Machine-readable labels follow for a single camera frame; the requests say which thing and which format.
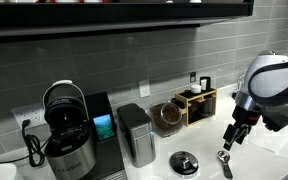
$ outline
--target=power cord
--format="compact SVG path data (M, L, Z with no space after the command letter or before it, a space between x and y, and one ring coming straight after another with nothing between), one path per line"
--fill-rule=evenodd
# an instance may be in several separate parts
M17 161L21 161L21 160L24 160L26 158L29 158L29 163L32 167L38 167L38 166L43 165L43 163L45 161L45 155L42 152L42 148L47 144L47 142L49 141L50 138L48 138L46 140L46 142L42 146L40 146L40 140L35 135L31 135L31 134L25 135L25 128L30 123L31 123L30 120L24 120L22 122L22 136L23 136L25 145L27 146L29 155L25 156L23 158L11 160L11 161L0 162L0 164L13 163L13 162L17 162ZM34 154L37 154L40 156L40 159L37 163L34 161L34 156L33 156Z

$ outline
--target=wooden caddy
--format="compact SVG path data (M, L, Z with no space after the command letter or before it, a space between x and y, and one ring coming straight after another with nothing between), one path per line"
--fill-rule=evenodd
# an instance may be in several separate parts
M184 109L182 109L182 121L185 126L190 126L195 123L201 122L211 116L215 115L216 112L216 89L210 89L209 91L202 91L199 94L192 94L189 90L185 90L180 93L175 94L175 99L184 103ZM201 108L205 102L205 97L212 97L212 113L207 117L201 115L194 115L198 113L198 110Z

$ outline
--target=gray tile wall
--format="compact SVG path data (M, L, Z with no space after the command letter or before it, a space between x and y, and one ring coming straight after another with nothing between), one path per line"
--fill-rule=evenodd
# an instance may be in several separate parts
M23 146L11 109L40 102L56 80L107 91L114 110L147 109L188 88L192 71L211 76L215 88L235 83L263 50L288 55L288 0L256 0L253 16L200 28L0 44L0 153ZM140 98L146 79L152 95ZM47 125L29 132L49 135Z

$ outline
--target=coffee maker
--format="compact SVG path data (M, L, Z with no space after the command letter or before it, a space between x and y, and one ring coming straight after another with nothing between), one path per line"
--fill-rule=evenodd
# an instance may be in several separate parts
M51 138L46 158L58 180L127 180L106 92L84 95L70 80L44 94Z
M70 80L55 82L46 90L43 106L44 118L51 130L45 156L55 177L60 180L83 178L96 163L83 92Z

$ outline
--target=electrical outlet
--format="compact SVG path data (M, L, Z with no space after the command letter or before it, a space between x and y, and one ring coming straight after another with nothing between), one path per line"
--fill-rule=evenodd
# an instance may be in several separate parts
M196 72L190 73L190 82L196 82Z
M149 80L140 81L139 85L140 85L141 97L146 97L146 96L151 95Z
M27 128L46 124L46 121L44 119L45 111L41 103L14 108L12 109L12 112L21 128L22 122L27 119L31 120L31 123L27 126Z

